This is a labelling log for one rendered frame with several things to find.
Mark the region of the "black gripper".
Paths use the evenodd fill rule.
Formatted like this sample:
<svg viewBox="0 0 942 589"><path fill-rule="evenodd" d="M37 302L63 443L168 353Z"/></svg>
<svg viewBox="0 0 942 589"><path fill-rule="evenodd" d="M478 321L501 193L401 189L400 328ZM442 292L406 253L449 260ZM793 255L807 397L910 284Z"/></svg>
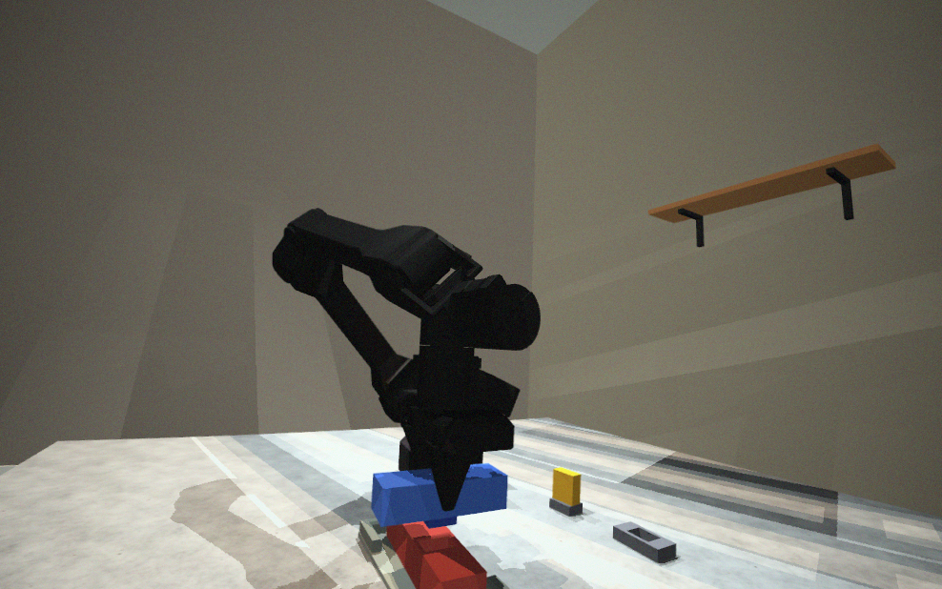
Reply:
<svg viewBox="0 0 942 589"><path fill-rule="evenodd" d="M456 506L473 459L480 452L512 450L515 425L503 414L467 403L475 348L420 346L417 390L399 390L393 414L408 421L406 434L418 469L432 468L444 511Z"/></svg>

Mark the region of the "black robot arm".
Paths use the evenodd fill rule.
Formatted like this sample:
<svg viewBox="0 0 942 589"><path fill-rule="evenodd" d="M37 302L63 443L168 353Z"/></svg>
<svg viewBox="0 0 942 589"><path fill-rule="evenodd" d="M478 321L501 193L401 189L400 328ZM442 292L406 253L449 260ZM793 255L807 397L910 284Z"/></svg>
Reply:
<svg viewBox="0 0 942 589"><path fill-rule="evenodd" d="M377 293L420 318L420 345L521 351L541 325L537 298L500 274L475 279L482 266L431 229L380 230L311 209L287 224L273 268L297 291L315 297L371 367L384 413L399 390L417 390L418 365L397 355L343 282L342 264L370 276ZM441 284L436 284L450 269ZM520 389L473 369L467 403L511 416ZM470 398L473 399L470 401Z"/></svg>

